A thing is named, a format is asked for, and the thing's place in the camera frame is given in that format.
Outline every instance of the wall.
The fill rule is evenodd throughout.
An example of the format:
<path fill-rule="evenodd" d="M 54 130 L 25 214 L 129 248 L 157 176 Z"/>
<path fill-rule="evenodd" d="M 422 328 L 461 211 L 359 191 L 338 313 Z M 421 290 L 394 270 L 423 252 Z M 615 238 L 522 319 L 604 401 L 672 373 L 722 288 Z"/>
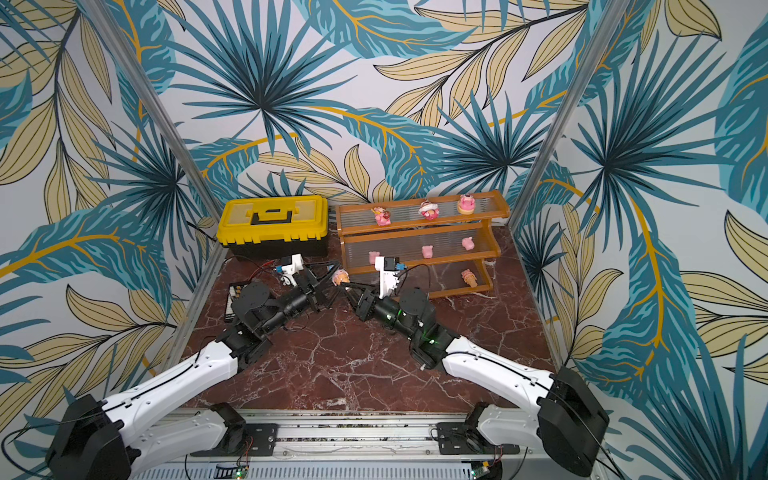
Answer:
<path fill-rule="evenodd" d="M 514 203 L 603 4 L 180 3 L 162 101 L 222 204 Z"/>
<path fill-rule="evenodd" d="M 768 475 L 766 14 L 630 2 L 515 231 L 627 478 Z"/>
<path fill-rule="evenodd" d="M 169 81 L 150 65 L 173 57 L 166 14 L 114 4 L 153 42 L 141 46 L 149 75 Z M 0 15 L 5 436 L 155 374 L 210 248 L 193 227 L 212 220 L 74 2 L 14 0 Z M 54 430 L 14 436 L 10 455 L 41 470 Z"/>

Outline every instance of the ice cream cone figurine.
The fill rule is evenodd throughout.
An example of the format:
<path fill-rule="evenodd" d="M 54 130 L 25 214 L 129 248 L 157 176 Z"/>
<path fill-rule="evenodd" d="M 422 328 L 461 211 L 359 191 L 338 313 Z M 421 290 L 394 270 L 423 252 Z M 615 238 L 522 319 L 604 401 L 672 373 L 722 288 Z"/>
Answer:
<path fill-rule="evenodd" d="M 424 200 L 422 206 L 419 207 L 419 214 L 427 220 L 434 220 L 440 214 L 440 208 L 437 204 L 434 204 L 429 200 Z"/>
<path fill-rule="evenodd" d="M 461 215 L 472 215 L 475 212 L 475 198 L 471 194 L 463 194 L 456 203 L 456 209 Z"/>
<path fill-rule="evenodd" d="M 341 283 L 349 283 L 349 274 L 343 268 L 339 268 L 337 271 L 333 272 L 331 281 L 336 286 L 340 285 Z"/>
<path fill-rule="evenodd" d="M 464 283 L 472 288 L 475 288 L 478 285 L 478 277 L 476 277 L 469 268 L 462 272 L 462 279 L 464 279 Z"/>
<path fill-rule="evenodd" d="M 374 207 L 371 211 L 376 216 L 376 224 L 380 227 L 384 227 L 391 223 L 389 220 L 389 210 L 385 210 L 383 207 Z"/>

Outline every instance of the toolbox lid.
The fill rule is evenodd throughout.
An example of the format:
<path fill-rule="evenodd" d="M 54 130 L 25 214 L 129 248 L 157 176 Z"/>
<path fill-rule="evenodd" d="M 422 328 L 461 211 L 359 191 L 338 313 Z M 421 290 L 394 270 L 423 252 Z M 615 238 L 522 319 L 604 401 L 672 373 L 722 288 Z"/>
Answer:
<path fill-rule="evenodd" d="M 328 200 L 320 195 L 243 198 L 224 207 L 217 237 L 225 247 L 267 240 L 319 240 L 328 234 Z"/>

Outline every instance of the marble floor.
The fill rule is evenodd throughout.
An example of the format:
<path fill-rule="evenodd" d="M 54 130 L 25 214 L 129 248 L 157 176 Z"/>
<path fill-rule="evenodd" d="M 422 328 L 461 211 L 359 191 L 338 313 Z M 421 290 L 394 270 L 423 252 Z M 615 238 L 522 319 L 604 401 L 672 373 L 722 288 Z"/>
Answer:
<path fill-rule="evenodd" d="M 472 342 L 516 362 L 552 369 L 544 332 L 507 230 L 494 228 L 502 256 L 488 266 L 494 289 L 432 302 L 442 325 Z M 339 240 L 329 239 L 331 258 L 339 258 Z M 184 351 L 196 352 L 224 329 L 227 287 L 247 280 L 256 265 L 230 258 L 223 265 L 203 313 Z M 274 279 L 267 283 L 281 293 Z M 229 402 L 246 409 L 386 410 L 468 412 L 476 402 L 510 406 L 487 390 L 446 374 L 420 370 L 408 340 L 363 323 L 339 298 L 331 310 L 292 320 L 271 337 L 272 348 L 245 372 L 222 382 L 185 406 Z"/>

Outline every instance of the cupcake figurine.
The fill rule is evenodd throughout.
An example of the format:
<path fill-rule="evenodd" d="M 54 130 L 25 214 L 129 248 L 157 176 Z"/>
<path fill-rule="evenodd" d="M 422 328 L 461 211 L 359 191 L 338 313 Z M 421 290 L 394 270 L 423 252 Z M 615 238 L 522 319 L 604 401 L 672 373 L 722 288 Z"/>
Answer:
<path fill-rule="evenodd" d="M 371 211 L 376 216 L 376 224 L 380 227 L 384 227 L 391 223 L 389 220 L 389 210 L 385 210 L 383 207 L 374 207 Z"/>
<path fill-rule="evenodd" d="M 419 214 L 427 220 L 434 220 L 440 214 L 440 208 L 437 204 L 424 200 L 421 207 L 419 207 Z"/>
<path fill-rule="evenodd" d="M 461 215 L 472 215 L 475 212 L 475 198 L 471 194 L 463 194 L 456 203 Z"/>

